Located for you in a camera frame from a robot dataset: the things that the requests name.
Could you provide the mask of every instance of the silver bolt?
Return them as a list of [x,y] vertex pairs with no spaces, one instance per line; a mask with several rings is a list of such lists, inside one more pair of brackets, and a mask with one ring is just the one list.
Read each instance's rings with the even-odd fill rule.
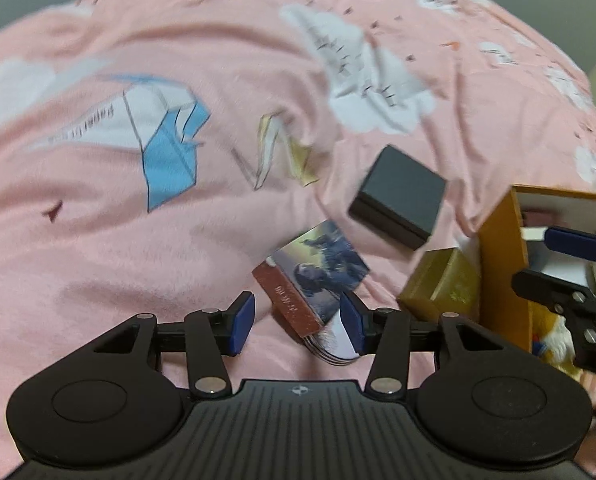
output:
[[380,377],[371,381],[371,389],[379,394],[395,394],[402,389],[402,383],[393,377]]
[[195,381],[195,389],[205,394],[217,394],[226,387],[226,381],[219,377],[203,377]]
[[591,344],[591,345],[595,345],[596,344],[596,331],[591,329],[591,328],[587,328],[587,330],[585,330],[582,333],[583,336],[585,336],[585,340]]

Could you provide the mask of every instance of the pink blanket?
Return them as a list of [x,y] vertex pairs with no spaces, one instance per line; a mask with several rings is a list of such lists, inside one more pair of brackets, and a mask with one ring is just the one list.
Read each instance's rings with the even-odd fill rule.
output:
[[313,357],[251,270],[331,218],[360,296],[394,306],[422,250],[347,215],[388,143],[449,182],[427,249],[469,248],[513,182],[596,189],[585,75],[489,0],[78,0],[0,32],[0,475],[14,388],[137,312],[251,290],[234,384],[364,382],[370,358]]

